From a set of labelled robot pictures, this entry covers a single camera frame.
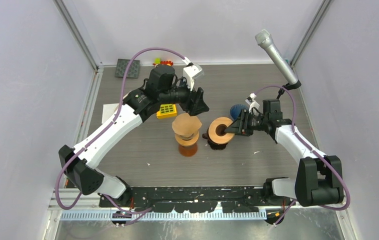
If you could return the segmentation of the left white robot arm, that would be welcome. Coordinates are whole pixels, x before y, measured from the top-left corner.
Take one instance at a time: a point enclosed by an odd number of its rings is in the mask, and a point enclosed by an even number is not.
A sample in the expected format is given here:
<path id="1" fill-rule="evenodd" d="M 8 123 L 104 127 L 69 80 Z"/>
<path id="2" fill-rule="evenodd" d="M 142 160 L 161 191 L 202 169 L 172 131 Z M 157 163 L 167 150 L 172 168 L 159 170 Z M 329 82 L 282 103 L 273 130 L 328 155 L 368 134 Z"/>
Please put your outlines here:
<path id="1" fill-rule="evenodd" d="M 127 206 L 131 200 L 127 185 L 119 177 L 98 170 L 98 165 L 126 134 L 156 114 L 162 104 L 179 104 L 190 116 L 208 112 L 203 89 L 194 88 L 195 79 L 203 74 L 196 63 L 184 67 L 182 77 L 177 77 L 175 69 L 168 65 L 153 68 L 143 85 L 127 93 L 121 106 L 97 130 L 73 147 L 60 148 L 63 174 L 81 194 L 108 195 L 117 206 Z"/>

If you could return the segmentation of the brown glass dripper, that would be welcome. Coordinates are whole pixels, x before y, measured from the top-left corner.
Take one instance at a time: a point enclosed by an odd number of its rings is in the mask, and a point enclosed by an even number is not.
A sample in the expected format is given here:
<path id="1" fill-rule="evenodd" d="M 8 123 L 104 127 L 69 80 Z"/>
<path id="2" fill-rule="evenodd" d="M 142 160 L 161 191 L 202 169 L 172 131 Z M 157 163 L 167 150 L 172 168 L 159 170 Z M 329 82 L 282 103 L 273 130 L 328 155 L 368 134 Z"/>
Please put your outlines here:
<path id="1" fill-rule="evenodd" d="M 207 140 L 207 144 L 210 146 L 212 150 L 224 150 L 226 146 L 228 145 L 228 143 L 218 144 L 212 141 L 207 132 L 202 134 L 202 138 Z"/>

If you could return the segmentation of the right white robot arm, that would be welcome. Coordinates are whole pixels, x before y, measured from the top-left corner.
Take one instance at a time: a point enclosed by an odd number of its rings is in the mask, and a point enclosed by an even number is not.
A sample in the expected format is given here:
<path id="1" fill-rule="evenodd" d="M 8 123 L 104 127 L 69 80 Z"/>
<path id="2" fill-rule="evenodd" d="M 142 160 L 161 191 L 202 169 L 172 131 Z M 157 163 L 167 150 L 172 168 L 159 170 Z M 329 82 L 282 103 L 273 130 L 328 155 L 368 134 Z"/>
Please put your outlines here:
<path id="1" fill-rule="evenodd" d="M 342 163 L 335 155 L 317 150 L 301 135 L 291 119 L 284 119 L 278 99 L 263 101 L 262 112 L 242 109 L 225 133 L 251 136 L 255 131 L 265 132 L 282 145 L 298 164 L 296 178 L 268 178 L 263 187 L 263 200 L 276 205 L 283 197 L 297 200 L 303 207 L 342 203 L 344 187 Z"/>

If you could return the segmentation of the blue dripper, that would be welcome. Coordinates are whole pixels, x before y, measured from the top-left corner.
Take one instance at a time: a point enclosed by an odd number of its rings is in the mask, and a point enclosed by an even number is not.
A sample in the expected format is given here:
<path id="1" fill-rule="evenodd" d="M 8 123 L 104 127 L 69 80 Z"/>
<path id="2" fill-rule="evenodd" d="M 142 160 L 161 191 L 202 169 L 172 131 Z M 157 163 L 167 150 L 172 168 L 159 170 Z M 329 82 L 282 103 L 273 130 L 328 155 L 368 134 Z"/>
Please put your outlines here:
<path id="1" fill-rule="evenodd" d="M 238 118 L 238 116 L 240 115 L 242 110 L 248 110 L 248 109 L 249 109 L 249 107 L 247 105 L 235 104 L 229 110 L 230 117 L 234 121 Z"/>

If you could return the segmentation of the amber glass carafe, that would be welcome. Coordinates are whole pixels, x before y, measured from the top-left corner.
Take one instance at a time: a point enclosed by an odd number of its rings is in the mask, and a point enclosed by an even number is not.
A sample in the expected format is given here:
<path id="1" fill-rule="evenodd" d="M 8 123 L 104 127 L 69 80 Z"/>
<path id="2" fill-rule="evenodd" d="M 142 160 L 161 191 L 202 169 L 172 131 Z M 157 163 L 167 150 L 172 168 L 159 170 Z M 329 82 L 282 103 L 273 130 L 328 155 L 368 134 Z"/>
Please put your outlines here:
<path id="1" fill-rule="evenodd" d="M 198 151 L 198 145 L 197 143 L 191 145 L 191 146 L 178 146 L 179 153 L 184 157 L 192 157 L 194 156 Z"/>

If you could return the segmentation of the wooden ring holder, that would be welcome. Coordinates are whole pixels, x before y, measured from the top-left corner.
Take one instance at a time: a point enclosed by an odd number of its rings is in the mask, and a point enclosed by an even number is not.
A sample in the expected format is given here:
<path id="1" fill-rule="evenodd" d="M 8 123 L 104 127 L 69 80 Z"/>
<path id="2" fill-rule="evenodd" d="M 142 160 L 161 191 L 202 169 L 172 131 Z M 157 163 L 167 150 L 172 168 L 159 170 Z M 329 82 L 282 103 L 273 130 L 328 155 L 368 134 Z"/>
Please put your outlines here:
<path id="1" fill-rule="evenodd" d="M 200 133 L 194 133 L 191 136 L 185 137 L 183 135 L 175 134 L 175 140 L 176 142 L 183 147 L 191 147 L 195 145 L 200 137 Z"/>

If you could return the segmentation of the coffee filter box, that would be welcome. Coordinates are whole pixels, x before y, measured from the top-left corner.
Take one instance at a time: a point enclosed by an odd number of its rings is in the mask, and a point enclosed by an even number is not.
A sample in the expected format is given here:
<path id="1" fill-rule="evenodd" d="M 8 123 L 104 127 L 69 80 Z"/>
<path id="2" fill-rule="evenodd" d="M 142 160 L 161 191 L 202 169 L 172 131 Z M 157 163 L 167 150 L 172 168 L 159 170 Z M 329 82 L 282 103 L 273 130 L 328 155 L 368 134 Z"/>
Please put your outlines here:
<path id="1" fill-rule="evenodd" d="M 101 123 L 104 124 L 119 108 L 118 103 L 104 104 L 102 106 Z"/>

